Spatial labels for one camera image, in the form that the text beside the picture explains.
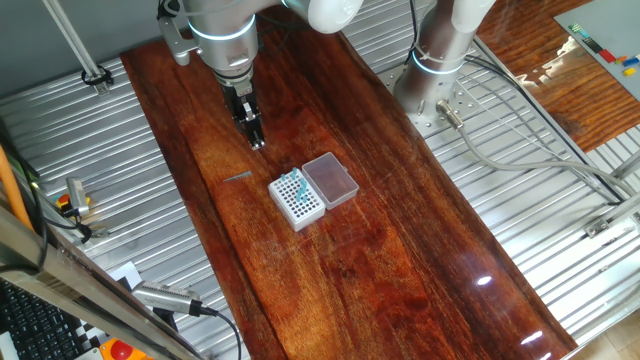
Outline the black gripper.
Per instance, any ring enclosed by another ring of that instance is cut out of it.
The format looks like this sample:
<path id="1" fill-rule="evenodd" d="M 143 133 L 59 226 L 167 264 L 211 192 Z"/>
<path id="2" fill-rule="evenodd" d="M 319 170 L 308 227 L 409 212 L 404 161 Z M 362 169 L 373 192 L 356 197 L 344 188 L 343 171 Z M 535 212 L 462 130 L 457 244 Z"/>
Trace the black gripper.
<path id="1" fill-rule="evenodd" d="M 250 82 L 223 85 L 225 104 L 235 120 L 238 131 L 248 139 L 253 150 L 258 150 L 265 146 L 265 139 L 262 117 L 256 102 L 247 99 L 252 92 L 253 86 Z"/>

